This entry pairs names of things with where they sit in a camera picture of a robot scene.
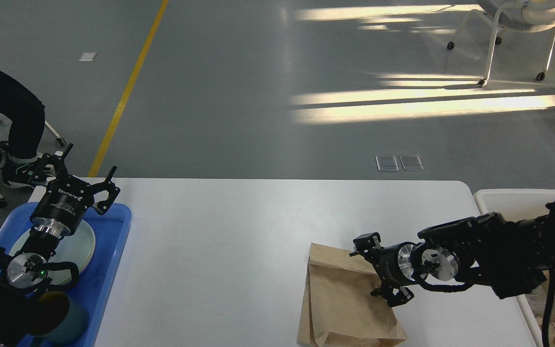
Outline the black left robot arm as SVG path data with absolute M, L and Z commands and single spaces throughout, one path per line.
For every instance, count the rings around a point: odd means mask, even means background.
M 97 336 L 132 213 L 115 202 L 117 167 L 91 184 L 68 173 L 71 147 L 40 158 L 54 171 L 44 195 L 0 229 L 0 347 L 88 347 Z

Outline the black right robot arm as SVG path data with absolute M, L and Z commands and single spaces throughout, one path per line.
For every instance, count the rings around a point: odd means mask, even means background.
M 383 247 L 379 233 L 353 240 L 350 256 L 360 255 L 381 280 L 372 296 L 388 306 L 405 305 L 411 285 L 453 294 L 489 286 L 500 299 L 530 294 L 549 281 L 542 317 L 542 344 L 549 346 L 555 300 L 555 200 L 535 219 L 507 221 L 497 212 L 454 220 L 419 231 L 421 242 Z

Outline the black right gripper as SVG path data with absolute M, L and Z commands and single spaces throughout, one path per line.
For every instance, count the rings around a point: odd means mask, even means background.
M 410 255 L 417 246 L 414 242 L 401 242 L 394 246 L 381 246 L 379 233 L 366 233 L 353 239 L 349 257 L 362 256 L 369 263 L 376 263 L 381 286 L 370 292 L 371 296 L 385 299 L 388 307 L 402 306 L 414 298 L 408 285 L 415 285 L 414 265 Z

